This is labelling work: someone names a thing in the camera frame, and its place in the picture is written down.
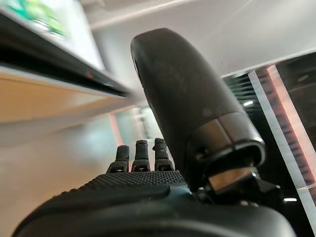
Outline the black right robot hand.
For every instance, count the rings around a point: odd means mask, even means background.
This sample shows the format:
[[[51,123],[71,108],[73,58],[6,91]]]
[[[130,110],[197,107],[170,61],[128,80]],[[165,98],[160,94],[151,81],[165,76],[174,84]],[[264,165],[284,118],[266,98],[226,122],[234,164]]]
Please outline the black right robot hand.
[[[107,172],[44,202],[15,237],[293,237],[278,212],[280,188],[257,178],[265,143],[243,106],[205,59],[170,29],[130,46],[162,133],[119,146]]]

